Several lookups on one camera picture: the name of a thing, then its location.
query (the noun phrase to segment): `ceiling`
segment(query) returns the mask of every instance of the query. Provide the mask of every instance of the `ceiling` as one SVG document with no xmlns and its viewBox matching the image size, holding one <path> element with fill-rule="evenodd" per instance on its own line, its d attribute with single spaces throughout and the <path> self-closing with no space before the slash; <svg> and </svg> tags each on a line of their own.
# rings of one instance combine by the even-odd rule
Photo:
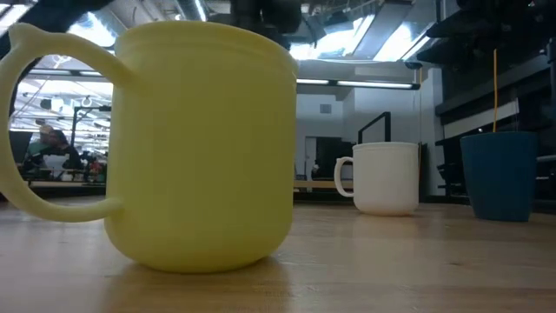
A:
<svg viewBox="0 0 556 313">
<path fill-rule="evenodd" d="M 328 10 L 347 10 L 353 13 L 361 10 L 361 6 L 365 5 L 381 5 L 385 0 L 313 0 L 304 1 L 302 10 L 308 14 L 309 11 L 325 14 Z M 227 13 L 229 12 L 229 2 L 223 0 L 208 0 L 205 2 L 208 12 Z M 434 20 L 434 0 L 416 0 L 406 3 L 407 12 L 403 17 L 397 16 L 399 19 L 397 24 L 390 25 L 392 32 L 398 31 L 402 39 L 400 43 L 390 43 L 390 50 L 381 54 L 386 61 L 395 61 L 400 56 L 400 44 L 406 46 Z M 18 5 L 10 18 L 4 17 L 0 19 L 0 32 L 4 32 L 14 23 L 27 8 Z M 89 13 L 89 21 L 95 25 L 92 29 L 84 29 L 80 25 L 74 25 L 70 32 L 89 40 L 101 44 L 103 46 L 111 46 L 116 37 L 125 30 L 135 27 L 143 23 L 153 23 L 162 20 L 174 20 L 176 15 L 180 14 L 177 1 L 175 0 L 115 0 L 104 9 Z M 365 17 L 357 17 L 362 23 Z M 355 32 L 349 33 L 347 40 L 353 40 Z M 317 43 L 319 46 L 326 47 L 327 38 Z M 387 44 L 392 41 L 386 37 L 383 41 Z M 363 34 L 362 43 L 373 44 L 372 32 L 368 31 Z M 414 81 L 414 72 L 408 70 L 402 62 L 375 62 L 374 58 L 377 53 L 371 55 L 369 49 L 365 49 L 364 45 L 355 49 L 353 54 L 326 57 L 301 57 L 298 61 L 300 65 L 300 78 L 312 79 L 337 79 L 337 80 L 369 80 L 384 81 L 393 83 L 412 83 Z M 111 105 L 112 85 L 106 82 L 102 77 L 96 77 L 92 69 L 78 60 L 60 57 L 46 56 L 37 65 L 36 69 L 40 69 L 39 73 L 27 76 L 18 87 L 16 110 L 12 117 L 11 128 L 15 130 L 37 130 L 38 122 L 46 122 L 57 129 L 65 130 L 66 134 L 70 134 L 72 127 L 72 118 L 74 108 L 76 106 L 86 106 L 87 110 L 80 110 L 78 116 L 80 122 L 76 129 L 76 146 L 83 147 L 86 150 L 105 150 L 108 145 L 109 134 L 109 112 L 99 112 L 91 108 Z M 53 77 L 49 75 L 47 70 L 72 70 L 65 77 Z M 91 71 L 87 77 L 76 77 L 73 70 Z M 327 86 L 300 86 L 298 93 L 306 94 L 329 94 L 336 95 L 339 100 L 350 91 L 349 88 L 327 87 Z M 48 100 L 50 100 L 50 110 L 45 109 Z"/>
</svg>

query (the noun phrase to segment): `mug handle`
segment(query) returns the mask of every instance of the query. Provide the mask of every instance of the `mug handle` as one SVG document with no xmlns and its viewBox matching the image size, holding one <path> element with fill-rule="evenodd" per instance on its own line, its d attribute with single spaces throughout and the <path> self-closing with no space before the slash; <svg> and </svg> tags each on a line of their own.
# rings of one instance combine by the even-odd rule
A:
<svg viewBox="0 0 556 313">
<path fill-rule="evenodd" d="M 334 184 L 336 185 L 336 189 L 342 196 L 354 197 L 353 192 L 346 192 L 344 190 L 344 187 L 341 185 L 341 167 L 344 165 L 345 162 L 353 163 L 354 159 L 352 157 L 345 156 L 336 160 L 336 166 L 334 167 Z"/>
<path fill-rule="evenodd" d="M 11 156 L 9 106 L 23 69 L 45 55 L 78 58 L 98 69 L 120 88 L 132 84 L 136 76 L 108 51 L 75 35 L 49 33 L 26 23 L 14 24 L 9 34 L 11 50 L 0 61 L 0 192 L 19 209 L 58 222 L 88 222 L 121 210 L 122 204 L 117 199 L 72 207 L 49 203 L 35 195 L 21 178 Z"/>
</svg>

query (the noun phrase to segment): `railing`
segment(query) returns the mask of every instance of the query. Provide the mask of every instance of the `railing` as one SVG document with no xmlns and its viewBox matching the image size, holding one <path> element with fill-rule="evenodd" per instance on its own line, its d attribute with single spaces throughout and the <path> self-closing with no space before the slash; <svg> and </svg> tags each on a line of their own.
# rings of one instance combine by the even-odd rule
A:
<svg viewBox="0 0 556 313">
<path fill-rule="evenodd" d="M 392 141 L 392 124 L 391 124 L 392 114 L 390 112 L 384 112 L 359 130 L 359 132 L 357 133 L 358 144 L 363 143 L 363 131 L 373 126 L 376 122 L 380 121 L 383 117 L 384 117 L 384 141 L 387 143 Z"/>
</svg>

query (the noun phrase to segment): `person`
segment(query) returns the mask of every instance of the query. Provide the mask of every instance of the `person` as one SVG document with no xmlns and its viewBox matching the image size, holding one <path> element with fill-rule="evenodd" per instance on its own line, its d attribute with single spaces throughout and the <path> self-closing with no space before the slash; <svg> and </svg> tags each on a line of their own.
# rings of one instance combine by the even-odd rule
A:
<svg viewBox="0 0 556 313">
<path fill-rule="evenodd" d="M 68 160 L 63 164 L 67 170 L 81 169 L 81 157 L 76 148 L 68 143 L 68 138 L 61 130 L 52 130 L 50 132 L 50 147 L 41 151 L 44 156 L 69 156 Z"/>
<path fill-rule="evenodd" d="M 50 147 L 50 132 L 54 130 L 50 125 L 43 125 L 39 129 L 39 133 L 41 137 L 29 144 L 27 148 L 27 157 L 32 157 L 36 154 L 39 154 L 41 150 L 47 149 Z"/>
</svg>

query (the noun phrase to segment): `white mug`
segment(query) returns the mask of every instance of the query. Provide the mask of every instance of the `white mug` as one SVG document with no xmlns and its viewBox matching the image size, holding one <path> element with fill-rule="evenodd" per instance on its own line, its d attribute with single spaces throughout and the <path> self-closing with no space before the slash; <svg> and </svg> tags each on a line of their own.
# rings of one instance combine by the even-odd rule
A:
<svg viewBox="0 0 556 313">
<path fill-rule="evenodd" d="M 364 143 L 354 157 L 339 158 L 334 183 L 357 209 L 381 216 L 411 215 L 419 205 L 419 146 L 414 143 Z M 354 164 L 354 192 L 341 186 L 341 166 Z"/>
</svg>

